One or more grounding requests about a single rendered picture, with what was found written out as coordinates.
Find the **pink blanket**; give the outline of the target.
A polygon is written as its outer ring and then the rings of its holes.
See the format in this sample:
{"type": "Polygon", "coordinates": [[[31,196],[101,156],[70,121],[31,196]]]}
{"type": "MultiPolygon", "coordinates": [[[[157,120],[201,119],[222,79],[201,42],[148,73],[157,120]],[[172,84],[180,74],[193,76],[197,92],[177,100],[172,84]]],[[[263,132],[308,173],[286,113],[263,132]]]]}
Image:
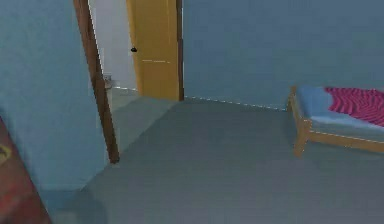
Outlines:
{"type": "Polygon", "coordinates": [[[329,110],[384,127],[384,92],[377,89],[325,87],[332,98],[329,110]]]}

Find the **wooden bed with blue mattress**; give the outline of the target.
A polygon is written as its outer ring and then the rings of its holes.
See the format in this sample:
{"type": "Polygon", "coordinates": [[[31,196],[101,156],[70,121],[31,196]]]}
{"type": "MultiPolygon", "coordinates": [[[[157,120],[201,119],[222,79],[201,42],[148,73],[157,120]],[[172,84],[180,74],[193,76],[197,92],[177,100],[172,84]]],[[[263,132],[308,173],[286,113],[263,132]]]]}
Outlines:
{"type": "Polygon", "coordinates": [[[325,87],[292,86],[287,111],[293,114],[296,139],[293,152],[300,157],[308,141],[384,153],[384,127],[329,110],[325,87]]]}

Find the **dark red cupboard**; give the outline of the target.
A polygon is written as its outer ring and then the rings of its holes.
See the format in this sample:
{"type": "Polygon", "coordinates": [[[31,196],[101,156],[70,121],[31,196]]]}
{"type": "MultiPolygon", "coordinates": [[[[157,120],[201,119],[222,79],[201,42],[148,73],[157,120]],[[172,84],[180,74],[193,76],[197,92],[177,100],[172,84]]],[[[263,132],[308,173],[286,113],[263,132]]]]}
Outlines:
{"type": "Polygon", "coordinates": [[[1,117],[0,224],[52,224],[1,117]]]}

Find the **yellow room door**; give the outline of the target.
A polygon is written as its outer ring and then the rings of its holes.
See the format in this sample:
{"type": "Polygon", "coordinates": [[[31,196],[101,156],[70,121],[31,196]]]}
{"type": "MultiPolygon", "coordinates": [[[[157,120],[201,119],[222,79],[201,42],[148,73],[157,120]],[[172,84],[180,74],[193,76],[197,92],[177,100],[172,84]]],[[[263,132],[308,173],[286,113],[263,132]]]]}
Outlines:
{"type": "Polygon", "coordinates": [[[179,101],[177,0],[126,3],[139,93],[179,101]]]}

